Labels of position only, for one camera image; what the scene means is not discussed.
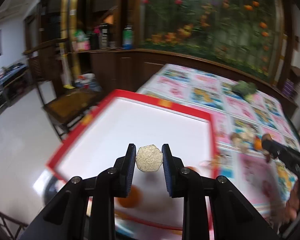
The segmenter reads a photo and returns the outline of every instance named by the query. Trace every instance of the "red tray rim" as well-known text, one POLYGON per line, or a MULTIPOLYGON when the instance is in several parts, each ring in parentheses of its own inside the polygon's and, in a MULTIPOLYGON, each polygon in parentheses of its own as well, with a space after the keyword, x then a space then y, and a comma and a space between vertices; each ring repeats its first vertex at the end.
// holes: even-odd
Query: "red tray rim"
MULTIPOLYGON (((210 122, 210 133, 211 133, 211 147, 212 147, 212 158, 215 157, 215 155, 218 154, 217 152, 217 146, 216 146, 216 140, 214 136, 214 130, 213 130, 213 120, 211 118, 211 114, 207 113, 205 111, 195 109, 189 106, 180 105, 178 103, 174 103, 171 101, 167 101, 165 99, 161 98, 154 98, 151 96, 143 95, 134 93, 131 91, 126 90, 114 90, 112 91, 108 96, 106 96, 96 107, 95 109, 92 109, 81 121, 80 123, 72 130, 68 137, 62 142, 62 145, 55 151, 55 153, 50 157, 48 160, 46 167, 53 173, 53 175, 66 182, 66 180, 56 172, 56 166, 60 162, 60 160, 66 155, 68 150, 70 149, 71 145, 76 142, 76 140, 87 130, 87 128, 90 126, 92 121, 102 113, 104 109, 106 109, 113 100, 116 98, 127 98, 134 101, 139 101, 142 103, 146 103, 153 106, 158 106, 160 108, 169 109, 175 112, 187 114, 190 116, 194 116, 197 118, 205 119, 210 122)), ((218 175, 218 169, 214 168, 212 170, 212 176, 215 178, 218 175)), ((138 223, 146 224, 149 226, 157 227, 157 228, 163 228, 163 229, 170 229, 170 230, 182 230, 182 228, 177 228, 173 226, 167 226, 167 225, 161 225, 154 222, 149 222, 143 219, 131 217, 129 215, 126 215, 126 218, 128 220, 133 220, 138 223)))

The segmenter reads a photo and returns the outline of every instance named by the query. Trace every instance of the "red and white tray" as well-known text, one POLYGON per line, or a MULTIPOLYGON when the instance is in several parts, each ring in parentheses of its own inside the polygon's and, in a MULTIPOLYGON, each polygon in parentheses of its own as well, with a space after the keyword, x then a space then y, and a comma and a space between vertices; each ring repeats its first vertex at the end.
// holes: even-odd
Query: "red and white tray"
MULTIPOLYGON (((129 143, 168 143, 173 156, 202 176, 212 177, 199 164, 217 153, 209 113, 170 101, 124 90, 115 90, 69 134, 47 163, 59 179, 97 176, 124 156, 129 143)), ((135 166, 132 184, 143 198, 133 209, 115 203, 115 209, 135 221, 170 229, 182 228, 183 199, 172 199, 166 189, 163 167, 141 172, 135 166)))

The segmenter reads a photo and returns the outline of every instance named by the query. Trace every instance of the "yellow label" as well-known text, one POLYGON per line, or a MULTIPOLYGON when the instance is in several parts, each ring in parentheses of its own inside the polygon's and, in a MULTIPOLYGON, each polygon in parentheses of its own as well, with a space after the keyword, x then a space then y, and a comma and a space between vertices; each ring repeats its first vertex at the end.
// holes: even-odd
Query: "yellow label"
POLYGON ((84 118, 82 118, 81 123, 83 125, 88 125, 92 121, 92 115, 87 114, 84 118))
POLYGON ((158 105, 171 108, 172 107, 172 102, 164 100, 164 99, 159 99, 158 105))

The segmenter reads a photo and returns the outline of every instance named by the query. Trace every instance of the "wooden chair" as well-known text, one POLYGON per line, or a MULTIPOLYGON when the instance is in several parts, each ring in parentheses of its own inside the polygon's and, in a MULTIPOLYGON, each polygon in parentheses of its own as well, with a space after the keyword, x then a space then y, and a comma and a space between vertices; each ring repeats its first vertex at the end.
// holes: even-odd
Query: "wooden chair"
POLYGON ((61 80, 62 68, 56 60, 56 44, 65 42, 66 39, 55 39, 39 44, 34 49, 25 51, 29 58, 29 67, 34 84, 38 90, 42 108, 57 133, 60 140, 68 134, 71 128, 85 115, 85 112, 96 105, 103 97, 103 93, 85 88, 65 89, 61 80), (52 81, 56 99, 47 103, 44 100, 39 82, 52 81))

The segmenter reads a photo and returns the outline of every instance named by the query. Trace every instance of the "bottle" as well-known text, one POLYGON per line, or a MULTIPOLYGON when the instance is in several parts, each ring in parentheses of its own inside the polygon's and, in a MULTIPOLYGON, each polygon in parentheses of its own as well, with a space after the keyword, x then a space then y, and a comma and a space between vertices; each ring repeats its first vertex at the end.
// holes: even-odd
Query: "bottle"
POLYGON ((126 27, 123 30, 123 49, 132 49, 132 42, 133 42, 133 31, 132 31, 132 25, 127 24, 126 27))
POLYGON ((108 48, 110 42, 110 25, 108 23, 102 23, 101 29, 101 47, 108 48))

